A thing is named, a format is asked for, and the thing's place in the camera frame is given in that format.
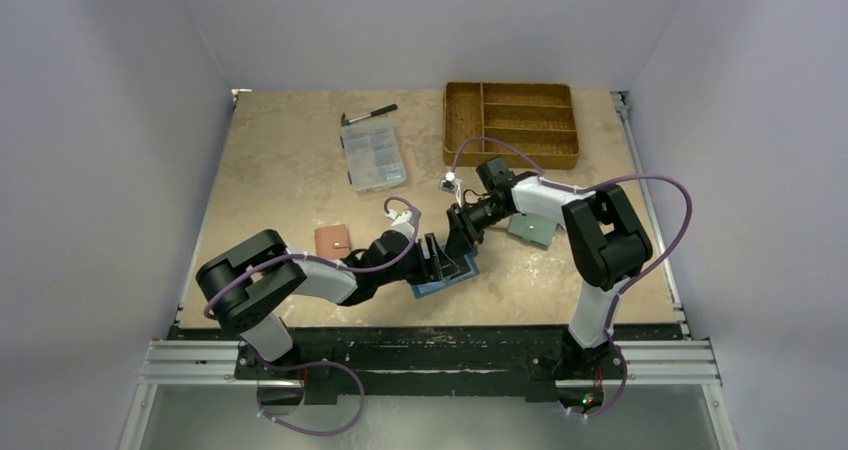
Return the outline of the blue leather card holder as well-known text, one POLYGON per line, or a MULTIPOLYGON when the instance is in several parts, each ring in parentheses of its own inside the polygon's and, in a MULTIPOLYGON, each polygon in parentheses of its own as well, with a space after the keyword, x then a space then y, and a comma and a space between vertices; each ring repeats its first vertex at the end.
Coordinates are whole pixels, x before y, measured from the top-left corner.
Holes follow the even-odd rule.
POLYGON ((443 280, 412 285, 411 291, 415 298, 423 298, 459 283, 471 280, 480 274, 479 267, 475 261, 477 251, 467 253, 461 258, 455 259, 457 272, 443 280))

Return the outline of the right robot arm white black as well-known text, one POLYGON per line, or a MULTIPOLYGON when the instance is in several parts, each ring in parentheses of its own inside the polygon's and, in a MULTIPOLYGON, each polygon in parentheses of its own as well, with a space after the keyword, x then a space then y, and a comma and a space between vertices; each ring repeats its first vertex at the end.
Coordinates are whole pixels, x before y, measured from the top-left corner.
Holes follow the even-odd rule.
POLYGON ((515 174, 501 157, 477 168, 485 193, 458 201, 446 212, 444 252, 465 256, 487 228, 517 214, 540 216, 566 232, 582 286, 575 313, 563 331, 550 368, 565 378, 594 366, 611 348, 620 293, 653 256, 653 246, 625 191, 617 184, 595 190, 557 184, 534 172, 515 174))

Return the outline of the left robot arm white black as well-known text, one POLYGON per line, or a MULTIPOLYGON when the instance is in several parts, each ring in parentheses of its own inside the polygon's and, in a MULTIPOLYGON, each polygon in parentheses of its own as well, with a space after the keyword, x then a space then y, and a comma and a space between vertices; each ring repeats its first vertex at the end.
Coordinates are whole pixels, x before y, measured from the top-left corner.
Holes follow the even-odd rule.
POLYGON ((300 254, 275 230, 263 230, 200 267, 195 280, 206 317, 240 337, 263 360, 291 365, 293 338, 275 309, 290 295, 355 306, 390 283, 406 282, 417 298, 478 275, 475 252, 450 255, 435 237, 416 243, 388 230, 340 260, 300 254))

